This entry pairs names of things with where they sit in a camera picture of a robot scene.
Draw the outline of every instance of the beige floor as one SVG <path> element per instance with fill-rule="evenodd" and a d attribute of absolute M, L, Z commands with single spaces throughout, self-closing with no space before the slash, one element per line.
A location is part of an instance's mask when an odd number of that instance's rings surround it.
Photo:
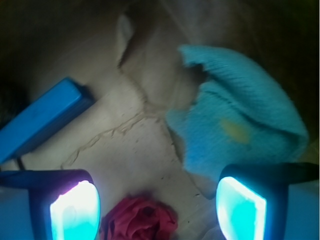
<path fill-rule="evenodd" d="M 275 25 L 272 20 L 263 26 L 254 24 L 254 10 L 261 6 L 232 0 L 201 4 L 194 0 L 188 0 L 188 4 L 179 0 L 72 0 L 68 5 L 33 0 L 18 9 L 14 7 L 18 2 L 4 2 L 0 7 L 5 9 L 5 19 L 16 29 L 10 28 L 1 39 L 8 48 L 0 55 L 4 62 L 1 72 L 26 86 L 31 100 L 66 76 L 88 86 L 96 99 L 91 108 L 24 155 L 25 167 L 85 169 L 99 190 L 102 215 L 125 196 L 147 192 L 178 213 L 178 239 L 221 239 L 215 228 L 216 186 L 183 170 L 183 145 L 168 131 L 164 113 L 169 108 L 187 108 L 204 80 L 197 69 L 183 68 L 177 52 L 180 44 L 230 47 L 263 63 L 280 82 L 292 77 L 290 71 L 285 71 L 286 66 L 274 67 L 288 56 L 282 52 L 273 58 L 271 46 L 262 41 L 266 33 L 252 35 L 257 29 L 270 30 L 269 25 L 271 29 Z M 128 46 L 129 25 L 126 20 L 123 22 L 122 15 L 125 10 L 134 29 Z M 10 11 L 20 14 L 22 20 L 13 18 Z M 24 22 L 33 28 L 20 35 Z M 17 39 L 14 46 L 12 39 Z M 13 65 L 20 71 L 13 71 Z M 283 85 L 291 94 L 297 88 L 295 83 Z M 296 101 L 301 94 L 293 91 L 290 96 Z M 310 107 L 310 103 L 303 105 L 299 101 L 297 105 L 308 107 L 303 117 L 314 133 L 317 127 L 310 119 L 319 115 L 312 111 L 319 110 Z M 319 134 L 312 136 L 314 141 Z M 317 141 L 308 155 L 310 161 L 319 162 Z M 1 168 L 17 166 L 9 161 Z"/>

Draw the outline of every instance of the blue cloth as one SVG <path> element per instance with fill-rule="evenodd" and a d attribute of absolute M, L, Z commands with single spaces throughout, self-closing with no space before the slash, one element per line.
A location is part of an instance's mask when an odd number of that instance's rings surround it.
<path fill-rule="evenodd" d="M 170 110 L 168 126 L 185 143 L 184 168 L 219 180 L 228 164 L 294 162 L 308 132 L 280 85 L 258 64 L 225 48 L 183 45 L 186 67 L 208 73 L 188 111 Z"/>

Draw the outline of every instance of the red cloth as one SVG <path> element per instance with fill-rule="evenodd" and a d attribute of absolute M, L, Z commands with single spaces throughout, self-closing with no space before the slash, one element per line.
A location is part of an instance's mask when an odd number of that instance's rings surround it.
<path fill-rule="evenodd" d="M 102 240 L 169 240 L 177 229 L 175 214 L 153 200 L 125 198 L 102 218 Z"/>

